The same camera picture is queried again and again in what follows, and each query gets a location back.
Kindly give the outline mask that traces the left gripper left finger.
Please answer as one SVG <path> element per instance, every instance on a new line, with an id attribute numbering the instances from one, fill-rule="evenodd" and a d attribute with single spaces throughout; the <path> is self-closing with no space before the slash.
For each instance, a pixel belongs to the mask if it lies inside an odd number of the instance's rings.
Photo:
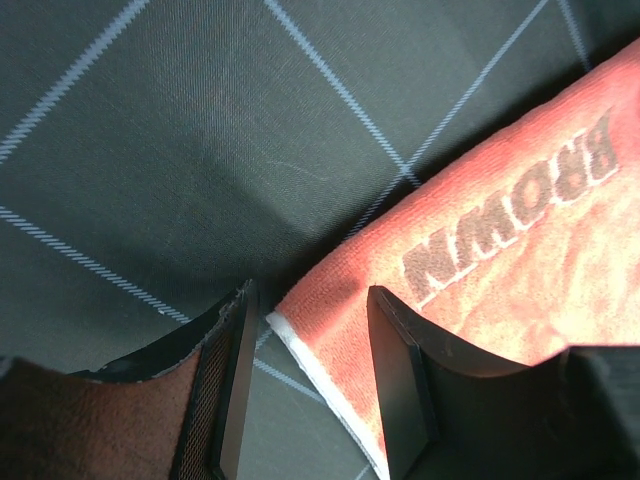
<path id="1" fill-rule="evenodd" d="M 238 474 L 259 291 L 208 311 L 98 370 L 1 361 L 5 479 L 233 479 Z"/>

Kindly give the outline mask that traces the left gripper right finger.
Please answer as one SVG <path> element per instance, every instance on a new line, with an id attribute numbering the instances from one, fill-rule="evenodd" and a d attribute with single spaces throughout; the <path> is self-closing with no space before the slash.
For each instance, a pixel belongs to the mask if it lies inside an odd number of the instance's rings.
<path id="1" fill-rule="evenodd" d="M 638 477 L 637 347 L 572 346 L 525 366 L 381 286 L 367 317 L 391 478 Z"/>

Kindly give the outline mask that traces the pink brown towel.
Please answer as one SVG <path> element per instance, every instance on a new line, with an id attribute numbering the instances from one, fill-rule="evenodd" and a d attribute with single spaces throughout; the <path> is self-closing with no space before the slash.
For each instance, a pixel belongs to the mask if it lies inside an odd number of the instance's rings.
<path id="1" fill-rule="evenodd" d="M 501 357 L 639 340 L 639 46 L 494 134 L 335 249 L 268 321 L 389 475 L 373 285 Z"/>

